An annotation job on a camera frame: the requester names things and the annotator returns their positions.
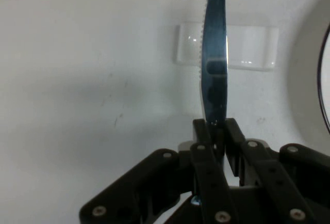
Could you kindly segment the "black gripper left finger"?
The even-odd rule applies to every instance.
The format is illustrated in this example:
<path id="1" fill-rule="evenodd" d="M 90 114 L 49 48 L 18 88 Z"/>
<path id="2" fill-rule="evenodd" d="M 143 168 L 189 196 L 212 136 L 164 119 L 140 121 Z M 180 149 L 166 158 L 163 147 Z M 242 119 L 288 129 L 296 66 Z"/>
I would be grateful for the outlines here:
<path id="1" fill-rule="evenodd" d="M 174 209 L 167 223 L 238 223 L 223 172 L 223 130 L 193 122 L 189 150 L 158 149 L 79 211 L 81 223 L 155 223 Z"/>

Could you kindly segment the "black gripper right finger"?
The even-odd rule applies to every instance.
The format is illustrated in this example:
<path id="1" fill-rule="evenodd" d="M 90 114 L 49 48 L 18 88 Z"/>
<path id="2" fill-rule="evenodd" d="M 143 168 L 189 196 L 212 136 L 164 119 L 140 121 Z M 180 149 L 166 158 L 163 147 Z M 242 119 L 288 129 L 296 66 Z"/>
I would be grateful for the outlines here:
<path id="1" fill-rule="evenodd" d="M 276 152 L 247 140 L 233 118 L 225 122 L 225 148 L 240 180 L 240 223 L 329 223 L 329 156 L 297 143 Z"/>

